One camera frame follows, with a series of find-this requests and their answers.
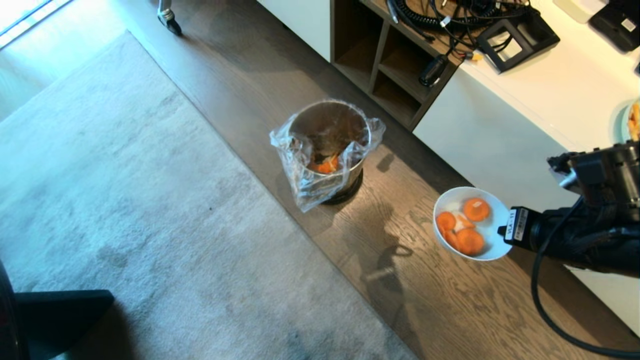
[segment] label sticker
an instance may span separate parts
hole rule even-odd
[[[625,19],[622,23],[622,26],[625,27],[625,29],[627,29],[629,32],[633,31],[636,29],[636,25],[634,24],[633,21],[629,20],[629,19]]]
[[[509,221],[507,222],[507,233],[504,235],[505,240],[513,240],[513,228],[515,227],[516,213],[518,213],[518,210],[516,209],[509,210]]]
[[[513,236],[514,240],[522,241],[522,236],[524,236],[524,227],[527,225],[527,217],[529,216],[529,210],[520,209],[520,216],[518,217],[518,225],[516,225],[515,235]]]

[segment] black device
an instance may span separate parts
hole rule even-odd
[[[543,309],[538,272],[543,256],[597,272],[640,277],[640,143],[628,141],[590,153],[567,152],[547,161],[561,187],[578,193],[571,208],[542,213],[511,208],[504,241],[536,252],[531,295],[542,319],[562,338],[597,354],[640,359],[640,352],[595,347],[560,329]]]
[[[589,25],[601,32],[620,50],[633,51],[640,45],[640,6],[637,0],[610,0]]]
[[[504,48],[496,49],[489,43],[491,38],[503,33],[509,33],[509,41],[517,42],[522,49],[506,60],[503,60],[499,54],[500,50]],[[529,12],[521,17],[499,20],[477,37],[478,45],[500,72],[512,69],[523,61],[544,53],[559,42],[560,38],[538,12]]]
[[[418,81],[420,81],[420,84],[429,88],[437,84],[448,62],[449,60],[447,59],[446,55],[441,54],[436,56],[427,64],[427,67],[418,77]]]

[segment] carrot slice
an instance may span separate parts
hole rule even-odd
[[[469,220],[480,222],[491,215],[491,207],[483,199],[474,197],[465,202],[462,212]]]
[[[338,155],[334,154],[330,158],[324,159],[321,164],[313,164],[311,170],[321,172],[323,174],[331,174],[338,169]]]
[[[458,241],[458,237],[456,236],[456,233],[454,233],[453,231],[449,230],[449,231],[445,231],[444,234],[444,240],[451,245],[452,248],[460,251],[460,245],[459,245],[459,241]]]
[[[436,225],[444,231],[453,230],[456,227],[456,217],[452,213],[444,211],[436,217]]]
[[[453,228],[453,231],[460,231],[467,228],[474,229],[476,227],[476,225],[469,221],[465,214],[460,211],[452,211],[451,213],[456,217],[456,227]]]
[[[458,251],[464,255],[478,255],[484,247],[484,238],[473,229],[462,229],[456,233]]]

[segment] carpet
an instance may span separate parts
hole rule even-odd
[[[14,290],[116,298],[61,358],[415,358],[129,33],[0,122],[0,159]]]

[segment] wooden shelf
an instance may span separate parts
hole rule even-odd
[[[381,18],[387,21],[391,21],[391,16],[389,15],[389,10],[387,8],[386,0],[361,0],[361,2],[364,5],[366,5],[366,7],[370,8],[373,12],[378,14],[378,16],[380,16]],[[407,0],[407,6],[409,6],[409,8],[411,8],[413,11],[417,13],[424,13],[422,10],[422,7],[423,7],[423,4],[426,4],[426,3],[427,1],[425,0]],[[447,6],[445,6],[444,9],[438,9],[438,10],[444,15],[451,16],[453,15],[455,8],[456,8],[456,2],[449,1],[447,3]],[[400,22],[399,24],[392,23],[391,26],[393,26],[395,29],[400,31],[404,36],[409,38],[412,42],[418,44],[421,48],[423,48],[432,56],[436,56],[438,54],[444,54],[447,52],[447,50],[449,50],[449,46],[446,45],[449,43],[449,36],[446,33],[443,33],[441,31],[425,30],[424,31],[425,33],[442,40],[442,42],[436,40],[432,43],[427,43],[422,36],[418,35],[418,33],[416,33],[412,28],[409,28],[403,22]],[[461,51],[469,50],[464,45],[458,45],[457,48]],[[451,61],[455,66],[458,66],[461,63],[460,58],[456,57],[453,54],[449,55],[449,61]]]
[[[429,88],[420,84],[418,76],[430,60],[427,53],[417,53],[411,47],[401,44],[380,62],[379,69],[414,99],[424,102],[429,97]]]
[[[334,64],[341,73],[364,92],[369,87],[377,46],[378,35],[365,37]]]
[[[405,127],[410,127],[420,103],[383,74],[378,74],[371,94],[378,104]]]

